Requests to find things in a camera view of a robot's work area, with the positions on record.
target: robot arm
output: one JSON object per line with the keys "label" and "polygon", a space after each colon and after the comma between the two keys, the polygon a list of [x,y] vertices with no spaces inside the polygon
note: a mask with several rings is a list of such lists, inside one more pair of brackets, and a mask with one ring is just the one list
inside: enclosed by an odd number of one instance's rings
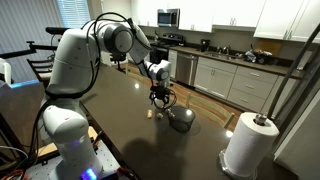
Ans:
{"label": "robot arm", "polygon": [[161,61],[160,64],[152,64],[144,61],[150,50],[148,39],[131,19],[127,23],[92,21],[83,29],[69,29],[58,46],[46,93],[55,98],[81,97],[96,79],[93,66],[95,64],[99,68],[101,51],[117,55],[129,53],[143,76],[157,80],[157,86],[150,88],[149,97],[152,102],[155,99],[162,100],[162,108],[165,108],[169,96],[174,95],[167,88],[171,63]]}

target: chair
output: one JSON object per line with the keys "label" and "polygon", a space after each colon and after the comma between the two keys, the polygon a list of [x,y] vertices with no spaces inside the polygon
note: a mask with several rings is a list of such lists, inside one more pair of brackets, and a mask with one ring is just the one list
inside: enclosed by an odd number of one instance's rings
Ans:
{"label": "chair", "polygon": [[37,79],[43,83],[44,87],[47,87],[51,78],[53,59],[36,61],[27,59],[27,61],[37,76]]}
{"label": "chair", "polygon": [[128,63],[126,64],[126,75],[143,83],[144,78],[139,74],[140,74],[140,71],[138,68],[131,67],[128,65]]}
{"label": "chair", "polygon": [[2,58],[0,58],[0,80],[6,82],[8,85],[14,83],[11,79],[11,66]]}
{"label": "chair", "polygon": [[234,113],[227,111],[223,107],[209,102],[201,97],[188,93],[186,107],[201,113],[210,120],[217,122],[220,126],[227,129],[234,117]]}

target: paper towel holder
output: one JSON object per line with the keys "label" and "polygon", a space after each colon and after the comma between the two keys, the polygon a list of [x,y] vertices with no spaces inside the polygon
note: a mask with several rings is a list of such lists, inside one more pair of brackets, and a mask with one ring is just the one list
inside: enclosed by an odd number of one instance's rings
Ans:
{"label": "paper towel holder", "polygon": [[248,176],[248,177],[242,177],[242,176],[237,176],[236,174],[233,174],[227,167],[226,162],[224,161],[224,155],[225,155],[226,149],[222,150],[219,153],[219,163],[221,165],[222,171],[231,179],[235,180],[256,180],[258,177],[258,171],[257,169],[254,170],[254,172]]}

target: kitchen counter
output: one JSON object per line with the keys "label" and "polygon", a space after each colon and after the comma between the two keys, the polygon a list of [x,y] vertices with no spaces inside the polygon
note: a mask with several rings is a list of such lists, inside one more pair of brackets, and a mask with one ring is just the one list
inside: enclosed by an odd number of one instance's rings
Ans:
{"label": "kitchen counter", "polygon": [[[170,47],[170,49],[175,50],[175,51],[179,51],[179,52],[183,52],[183,53],[196,55],[196,56],[205,57],[205,58],[208,58],[208,59],[213,59],[213,60],[225,62],[225,63],[235,64],[235,65],[238,65],[238,66],[257,69],[257,70],[261,70],[261,71],[277,74],[277,75],[280,75],[280,76],[286,75],[288,70],[289,70],[289,68],[283,67],[283,66],[261,65],[261,64],[246,62],[246,61],[239,60],[239,59],[224,60],[224,59],[220,59],[220,58],[217,58],[217,57],[212,57],[210,55],[205,55],[206,52],[200,52],[200,51],[197,51],[195,48],[190,48],[190,47],[175,46],[175,47]],[[301,79],[303,77],[303,75],[304,75],[304,71],[294,70],[292,75],[291,75],[291,78]]]}
{"label": "kitchen counter", "polygon": [[[218,163],[219,152],[230,138],[226,130],[197,114],[188,133],[158,120],[150,104],[149,87],[113,68],[102,66],[93,88],[81,102],[112,142],[112,152],[141,179],[229,179]],[[148,110],[153,118],[147,118]],[[297,179],[266,156],[258,167],[258,179]]]}

